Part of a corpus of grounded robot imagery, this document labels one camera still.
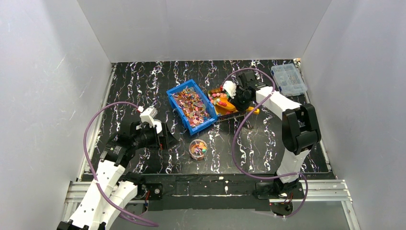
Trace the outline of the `blue plastic candy bin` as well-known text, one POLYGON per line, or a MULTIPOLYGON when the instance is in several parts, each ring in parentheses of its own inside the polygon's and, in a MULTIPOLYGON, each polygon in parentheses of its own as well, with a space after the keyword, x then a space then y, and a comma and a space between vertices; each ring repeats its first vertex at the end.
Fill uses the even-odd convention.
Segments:
POLYGON ((194 80, 167 91, 169 104, 179 114, 190 135, 197 134, 218 120, 214 105, 194 80))

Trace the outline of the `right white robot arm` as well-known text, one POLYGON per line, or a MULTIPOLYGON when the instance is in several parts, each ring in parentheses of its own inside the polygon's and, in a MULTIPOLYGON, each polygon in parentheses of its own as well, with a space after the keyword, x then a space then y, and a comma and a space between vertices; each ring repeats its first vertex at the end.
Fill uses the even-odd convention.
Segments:
POLYGON ((298 188, 302 178, 302 164, 321 140, 315 108, 310 104, 294 102, 275 90, 275 85, 269 86, 260 82, 255 76, 257 69, 245 68, 237 71, 240 83, 224 81, 222 87, 229 95, 229 102, 238 111, 248 109, 252 102, 256 108, 265 106, 282 122, 282 143, 284 154, 279 168, 272 177, 261 177, 250 174, 242 169, 233 158, 236 167, 245 175, 261 180, 253 192, 259 199, 289 195, 298 188))

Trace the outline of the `orange plastic scoop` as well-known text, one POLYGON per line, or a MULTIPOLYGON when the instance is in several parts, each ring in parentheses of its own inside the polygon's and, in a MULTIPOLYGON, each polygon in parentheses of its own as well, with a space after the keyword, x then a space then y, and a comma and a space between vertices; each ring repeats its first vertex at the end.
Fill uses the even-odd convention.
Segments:
POLYGON ((239 112, 225 97, 216 98, 213 103, 218 114, 228 115, 239 112))

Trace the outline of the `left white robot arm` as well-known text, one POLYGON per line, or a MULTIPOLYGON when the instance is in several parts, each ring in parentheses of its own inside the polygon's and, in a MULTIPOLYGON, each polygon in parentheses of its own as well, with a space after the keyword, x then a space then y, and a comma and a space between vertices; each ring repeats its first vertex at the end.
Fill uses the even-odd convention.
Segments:
POLYGON ((150 193, 143 176, 125 172, 139 149, 167 150, 177 143, 166 123, 158 120, 132 122, 128 128, 111 135, 88 187, 76 211, 67 221, 59 223, 59 230, 108 230, 128 202, 141 191, 150 193))

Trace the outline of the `gold tray of star candies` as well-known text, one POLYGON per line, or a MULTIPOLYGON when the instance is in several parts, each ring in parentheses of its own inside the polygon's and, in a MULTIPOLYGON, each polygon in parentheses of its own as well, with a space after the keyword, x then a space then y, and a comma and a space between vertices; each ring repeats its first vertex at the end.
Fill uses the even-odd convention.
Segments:
POLYGON ((229 101, 229 95, 222 88, 210 89, 206 92, 210 103, 217 114, 217 122, 244 117, 247 112, 237 110, 229 101))

